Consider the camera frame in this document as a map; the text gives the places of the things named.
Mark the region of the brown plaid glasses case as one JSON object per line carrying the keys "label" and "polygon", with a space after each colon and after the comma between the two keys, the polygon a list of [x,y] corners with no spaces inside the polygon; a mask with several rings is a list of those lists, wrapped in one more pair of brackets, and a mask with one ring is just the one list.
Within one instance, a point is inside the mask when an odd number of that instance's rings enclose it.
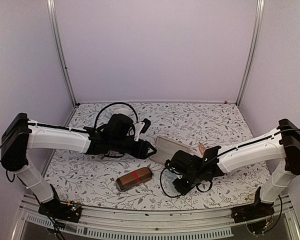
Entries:
{"label": "brown plaid glasses case", "polygon": [[148,167],[142,167],[117,178],[115,185],[120,192],[126,192],[150,181],[152,177],[152,171]]}

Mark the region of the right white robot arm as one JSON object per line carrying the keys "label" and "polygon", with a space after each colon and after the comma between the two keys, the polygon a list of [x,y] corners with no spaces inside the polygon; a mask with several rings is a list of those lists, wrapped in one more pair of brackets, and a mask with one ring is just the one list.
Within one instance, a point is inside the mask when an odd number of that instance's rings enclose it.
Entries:
{"label": "right white robot arm", "polygon": [[173,185],[184,196],[202,182],[211,183],[236,169],[275,159],[280,163],[248,208],[252,218],[259,218],[268,210],[268,204],[300,176],[300,128],[288,119],[281,119],[278,127],[253,139],[209,148],[202,157],[179,150],[164,165],[181,176]]}

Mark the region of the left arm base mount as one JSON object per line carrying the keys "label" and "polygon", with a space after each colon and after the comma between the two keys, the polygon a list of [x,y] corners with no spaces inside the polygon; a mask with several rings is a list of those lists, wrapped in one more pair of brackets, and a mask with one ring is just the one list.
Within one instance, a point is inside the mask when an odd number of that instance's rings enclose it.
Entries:
{"label": "left arm base mount", "polygon": [[38,213],[52,219],[78,223],[82,214],[82,204],[75,201],[62,203],[55,188],[52,185],[50,186],[53,192],[53,199],[46,203],[39,202]]}

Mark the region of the pink translucent sunglasses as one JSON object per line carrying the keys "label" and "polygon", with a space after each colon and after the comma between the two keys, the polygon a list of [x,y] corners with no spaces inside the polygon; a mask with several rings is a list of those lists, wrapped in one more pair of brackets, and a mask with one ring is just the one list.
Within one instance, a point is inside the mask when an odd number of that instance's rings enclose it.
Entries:
{"label": "pink translucent sunglasses", "polygon": [[206,152],[206,148],[201,142],[198,144],[198,149],[199,149],[200,154],[203,156]]}

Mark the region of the small blue cloth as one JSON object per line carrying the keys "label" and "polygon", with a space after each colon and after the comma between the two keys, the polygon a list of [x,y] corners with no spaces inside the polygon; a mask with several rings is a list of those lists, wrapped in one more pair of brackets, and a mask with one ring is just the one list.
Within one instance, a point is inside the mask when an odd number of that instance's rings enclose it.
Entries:
{"label": "small blue cloth", "polygon": [[167,174],[166,175],[166,179],[170,182],[173,182],[174,180],[178,179],[177,175],[173,175],[173,174]]}

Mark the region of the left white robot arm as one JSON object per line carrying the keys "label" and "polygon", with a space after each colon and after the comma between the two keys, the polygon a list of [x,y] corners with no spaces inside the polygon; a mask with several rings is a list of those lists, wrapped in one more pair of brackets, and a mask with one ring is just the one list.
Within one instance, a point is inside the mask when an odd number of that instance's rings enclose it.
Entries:
{"label": "left white robot arm", "polygon": [[140,139],[151,122],[134,121],[123,113],[113,114],[108,123],[99,127],[70,128],[49,125],[28,119],[19,113],[1,137],[0,163],[14,173],[30,189],[53,216],[64,213],[64,205],[56,200],[53,188],[27,156],[28,150],[68,150],[86,155],[107,155],[116,152],[145,160],[156,154],[156,148]]}

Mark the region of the pink glasses case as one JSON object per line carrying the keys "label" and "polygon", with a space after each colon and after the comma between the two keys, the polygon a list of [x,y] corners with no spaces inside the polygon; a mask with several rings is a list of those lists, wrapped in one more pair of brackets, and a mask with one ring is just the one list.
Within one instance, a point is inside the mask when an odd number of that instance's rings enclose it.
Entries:
{"label": "pink glasses case", "polygon": [[150,156],[149,159],[155,163],[164,165],[166,160],[171,160],[174,154],[181,150],[186,153],[190,152],[190,147],[186,144],[172,140],[165,136],[158,136],[155,140],[157,152]]}

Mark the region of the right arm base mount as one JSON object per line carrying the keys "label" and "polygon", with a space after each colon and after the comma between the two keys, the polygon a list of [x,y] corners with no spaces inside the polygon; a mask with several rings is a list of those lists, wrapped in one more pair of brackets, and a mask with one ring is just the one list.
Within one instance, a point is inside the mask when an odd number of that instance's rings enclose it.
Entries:
{"label": "right arm base mount", "polygon": [[231,208],[231,217],[235,223],[263,218],[275,213],[274,203],[262,202],[260,192],[261,187],[256,190],[253,203]]}

